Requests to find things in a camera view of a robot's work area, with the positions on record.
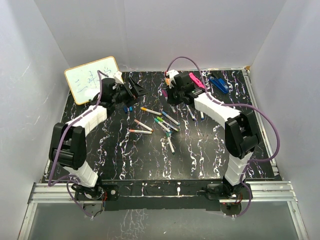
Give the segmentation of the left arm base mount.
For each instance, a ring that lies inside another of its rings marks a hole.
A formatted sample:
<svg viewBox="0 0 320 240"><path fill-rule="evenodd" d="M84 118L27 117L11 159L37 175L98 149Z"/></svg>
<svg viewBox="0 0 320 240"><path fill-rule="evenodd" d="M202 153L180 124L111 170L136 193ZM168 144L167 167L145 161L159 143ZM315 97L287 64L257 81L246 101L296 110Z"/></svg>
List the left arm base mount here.
<svg viewBox="0 0 320 240"><path fill-rule="evenodd" d="M115 184L98 183L94 187L85 187L76 183L71 185L78 201L116 201L119 198L119 187Z"/></svg>

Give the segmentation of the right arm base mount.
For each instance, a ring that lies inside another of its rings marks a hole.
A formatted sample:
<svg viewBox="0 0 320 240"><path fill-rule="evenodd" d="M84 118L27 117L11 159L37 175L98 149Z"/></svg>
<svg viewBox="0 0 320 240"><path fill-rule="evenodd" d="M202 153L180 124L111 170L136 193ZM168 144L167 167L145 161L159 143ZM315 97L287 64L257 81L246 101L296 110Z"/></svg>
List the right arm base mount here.
<svg viewBox="0 0 320 240"><path fill-rule="evenodd" d="M205 196L209 200L231 200L239 203L242 200L252 199L251 186L249 184L238 184L231 186L229 183L210 183L203 188Z"/></svg>

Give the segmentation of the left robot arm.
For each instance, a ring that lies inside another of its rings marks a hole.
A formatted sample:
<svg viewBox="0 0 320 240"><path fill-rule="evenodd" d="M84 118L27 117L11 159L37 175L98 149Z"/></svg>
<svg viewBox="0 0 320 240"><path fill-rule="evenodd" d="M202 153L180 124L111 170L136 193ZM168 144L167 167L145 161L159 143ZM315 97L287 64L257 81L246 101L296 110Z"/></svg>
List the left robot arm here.
<svg viewBox="0 0 320 240"><path fill-rule="evenodd" d="M124 83L117 83L114 77L102 79L99 93L89 100L90 106L85 112L67 123L54 125L48 155L52 162L51 170L54 171L56 165L62 166L86 188L85 192L91 199L99 199L104 188L97 183L98 175L86 160L86 137L107 120L108 115L115 110L115 105L123 103L131 107L147 93L131 77Z"/></svg>

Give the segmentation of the light blue cap marker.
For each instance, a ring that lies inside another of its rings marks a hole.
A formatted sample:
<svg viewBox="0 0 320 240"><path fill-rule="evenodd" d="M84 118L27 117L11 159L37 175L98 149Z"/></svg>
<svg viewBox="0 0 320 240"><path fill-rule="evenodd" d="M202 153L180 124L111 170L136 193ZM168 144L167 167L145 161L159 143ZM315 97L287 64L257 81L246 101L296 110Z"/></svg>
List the light blue cap marker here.
<svg viewBox="0 0 320 240"><path fill-rule="evenodd" d="M188 105L186 105L186 108L187 108L188 113L190 114L190 116L191 116L192 120L193 120L193 121L195 121L195 120L196 120L196 118L195 118L195 115L193 114L193 112L192 112L191 108L190 108Z"/></svg>

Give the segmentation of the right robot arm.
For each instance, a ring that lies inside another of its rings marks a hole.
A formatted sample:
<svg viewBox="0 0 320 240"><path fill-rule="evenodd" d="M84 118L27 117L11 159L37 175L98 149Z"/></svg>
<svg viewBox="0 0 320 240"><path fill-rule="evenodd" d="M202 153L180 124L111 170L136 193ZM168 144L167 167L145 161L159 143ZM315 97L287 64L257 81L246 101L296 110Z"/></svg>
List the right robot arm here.
<svg viewBox="0 0 320 240"><path fill-rule="evenodd" d="M223 194L233 199L241 192L245 171L257 145L261 142L259 126L253 112L243 113L217 100L205 83L195 83L187 72L165 72L164 91L170 105L185 103L203 112L224 129L225 147L229 153L228 167L223 177Z"/></svg>

